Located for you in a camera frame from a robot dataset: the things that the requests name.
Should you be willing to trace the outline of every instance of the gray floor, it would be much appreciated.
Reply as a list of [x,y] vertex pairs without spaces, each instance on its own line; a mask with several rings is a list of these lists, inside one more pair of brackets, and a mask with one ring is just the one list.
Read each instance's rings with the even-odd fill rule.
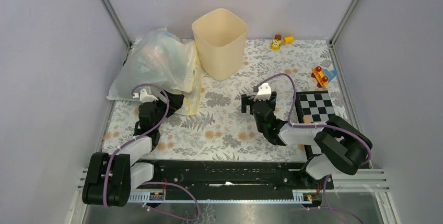
[[[365,224],[383,223],[376,200],[370,193],[328,193],[328,200],[333,207],[344,208],[359,216]],[[303,208],[295,204],[200,204],[202,216],[193,223],[341,223],[329,210],[290,211]],[[193,217],[196,213],[193,204],[163,204],[162,210],[177,215]],[[359,223],[351,216],[343,215],[349,223]],[[102,206],[89,206],[84,224],[92,223],[186,223],[172,217],[147,212],[141,204],[127,204],[124,207],[105,209]]]

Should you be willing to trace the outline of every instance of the plastic bag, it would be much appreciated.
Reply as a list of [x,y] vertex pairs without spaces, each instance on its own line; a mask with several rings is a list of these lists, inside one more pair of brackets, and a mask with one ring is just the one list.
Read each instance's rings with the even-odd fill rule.
[[[170,32],[150,31],[129,54],[107,98],[137,101],[132,98],[131,90],[142,83],[153,83],[172,94],[184,95],[183,105],[176,113],[196,114],[202,71],[194,41],[182,44]],[[156,88],[151,88],[151,92],[165,100]]]

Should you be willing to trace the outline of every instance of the trash can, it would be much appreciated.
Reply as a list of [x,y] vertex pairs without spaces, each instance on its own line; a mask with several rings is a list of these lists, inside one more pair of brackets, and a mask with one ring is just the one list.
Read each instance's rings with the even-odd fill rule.
[[231,11],[219,8],[192,24],[202,68],[222,81],[241,68],[248,25]]

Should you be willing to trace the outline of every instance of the blue toy piece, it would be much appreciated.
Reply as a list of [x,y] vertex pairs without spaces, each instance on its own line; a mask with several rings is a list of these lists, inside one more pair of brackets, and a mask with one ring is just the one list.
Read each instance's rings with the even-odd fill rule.
[[337,70],[328,71],[324,68],[322,71],[323,75],[328,77],[328,81],[332,81],[332,79],[337,76]]

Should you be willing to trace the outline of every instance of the floral tablecloth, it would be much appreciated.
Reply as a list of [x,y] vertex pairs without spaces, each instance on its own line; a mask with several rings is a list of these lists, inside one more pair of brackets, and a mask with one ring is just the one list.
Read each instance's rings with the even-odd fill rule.
[[[146,159],[306,161],[303,146],[273,146],[257,132],[254,117],[240,112],[240,96],[251,94],[252,86],[277,73],[291,75],[298,91],[323,90],[311,77],[320,65],[333,69],[325,40],[296,40],[272,51],[270,40],[247,40],[241,70],[224,81],[206,72],[202,80],[197,115],[173,115],[160,126],[157,148]],[[275,114],[288,116],[292,87],[285,77],[270,81],[277,91]],[[328,85],[335,114],[347,118],[337,80]],[[103,137],[102,150],[112,152],[132,137],[138,120],[138,102],[117,101]]]

